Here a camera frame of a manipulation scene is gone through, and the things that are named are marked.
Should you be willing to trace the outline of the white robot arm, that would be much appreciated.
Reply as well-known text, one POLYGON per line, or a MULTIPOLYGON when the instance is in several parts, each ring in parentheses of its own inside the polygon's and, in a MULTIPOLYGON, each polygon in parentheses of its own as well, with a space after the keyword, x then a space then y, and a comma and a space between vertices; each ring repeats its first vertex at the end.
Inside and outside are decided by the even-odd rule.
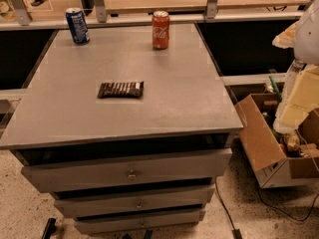
POLYGON ((290 133, 319 105, 319 0, 277 36, 273 45, 294 50, 273 123, 277 132, 290 133))

